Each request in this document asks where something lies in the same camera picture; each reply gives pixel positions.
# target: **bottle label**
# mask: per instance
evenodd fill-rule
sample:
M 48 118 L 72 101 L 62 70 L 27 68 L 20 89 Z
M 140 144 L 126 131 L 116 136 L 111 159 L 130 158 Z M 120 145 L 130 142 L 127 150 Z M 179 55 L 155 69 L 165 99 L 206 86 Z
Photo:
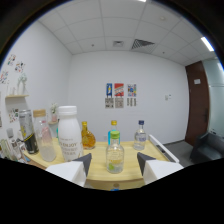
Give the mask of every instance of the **bottle label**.
M 146 141 L 146 133 L 137 133 L 136 140 L 139 142 L 145 142 Z
M 83 154 L 82 142 L 74 142 L 73 139 L 64 139 L 59 137 L 59 144 L 61 146 L 65 162 L 77 159 Z

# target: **black chair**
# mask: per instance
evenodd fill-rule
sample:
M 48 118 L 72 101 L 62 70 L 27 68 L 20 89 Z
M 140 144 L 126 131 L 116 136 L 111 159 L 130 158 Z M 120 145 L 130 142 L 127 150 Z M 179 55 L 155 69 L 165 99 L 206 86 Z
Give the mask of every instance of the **black chair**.
M 224 139 L 206 132 L 197 137 L 190 159 L 195 163 L 203 163 L 224 158 Z

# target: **shelf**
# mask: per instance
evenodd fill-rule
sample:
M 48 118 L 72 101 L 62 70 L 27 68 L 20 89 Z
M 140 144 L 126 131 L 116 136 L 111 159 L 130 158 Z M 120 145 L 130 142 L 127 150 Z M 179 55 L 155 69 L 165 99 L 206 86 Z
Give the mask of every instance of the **shelf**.
M 58 121 L 49 121 L 48 124 L 57 124 Z
M 23 98 L 23 97 L 27 97 L 29 95 L 8 95 L 5 98 Z

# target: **poster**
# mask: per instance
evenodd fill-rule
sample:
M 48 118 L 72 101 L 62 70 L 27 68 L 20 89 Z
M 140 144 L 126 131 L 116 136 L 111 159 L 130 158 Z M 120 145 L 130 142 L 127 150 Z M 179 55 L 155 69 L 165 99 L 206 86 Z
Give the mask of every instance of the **poster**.
M 136 97 L 137 95 L 137 89 L 136 84 L 128 84 L 128 96 L 129 97 Z
M 25 64 L 21 61 L 21 62 L 17 62 L 16 67 L 15 67 L 15 71 L 18 72 L 23 72 L 23 69 L 25 67 Z
M 115 98 L 115 108 L 124 108 L 123 98 Z
M 8 74 L 9 74 L 8 71 L 3 71 L 3 72 L 1 73 L 1 76 L 0 76 L 0 83 L 1 83 L 1 84 L 6 84 L 6 80 L 7 80 L 7 78 L 8 78 Z
M 105 98 L 105 108 L 114 108 L 114 98 Z
M 124 83 L 115 83 L 114 92 L 115 96 L 124 96 Z
M 112 98 L 112 83 L 107 83 L 107 91 L 106 91 L 107 97 L 111 96 Z
M 7 64 L 8 64 L 9 66 L 13 66 L 13 62 L 15 61 L 15 59 L 16 59 L 16 56 L 15 56 L 14 54 L 11 54 L 11 56 L 10 56 L 9 59 L 8 59 Z
M 12 109 L 9 111 L 10 123 L 13 123 L 19 119 L 19 109 Z

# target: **door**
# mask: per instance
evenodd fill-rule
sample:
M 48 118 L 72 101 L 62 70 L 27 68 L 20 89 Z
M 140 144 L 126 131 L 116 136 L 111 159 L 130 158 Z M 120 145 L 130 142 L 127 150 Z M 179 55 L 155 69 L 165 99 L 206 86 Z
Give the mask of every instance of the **door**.
M 189 117 L 185 141 L 194 145 L 196 137 L 207 131 L 209 119 L 209 91 L 201 61 L 185 67 L 189 86 Z

